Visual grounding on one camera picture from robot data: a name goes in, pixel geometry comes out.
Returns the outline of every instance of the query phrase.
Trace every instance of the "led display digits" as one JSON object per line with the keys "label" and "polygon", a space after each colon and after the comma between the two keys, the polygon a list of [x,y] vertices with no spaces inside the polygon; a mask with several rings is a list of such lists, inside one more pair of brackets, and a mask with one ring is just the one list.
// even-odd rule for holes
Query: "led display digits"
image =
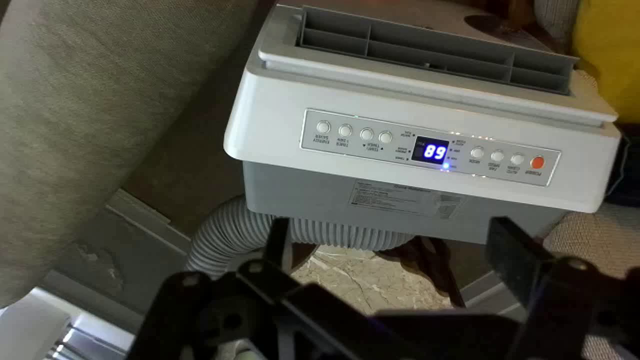
{"label": "led display digits", "polygon": [[413,160],[417,162],[430,162],[430,165],[444,165],[448,154],[448,143],[438,139],[418,139],[415,146]]}

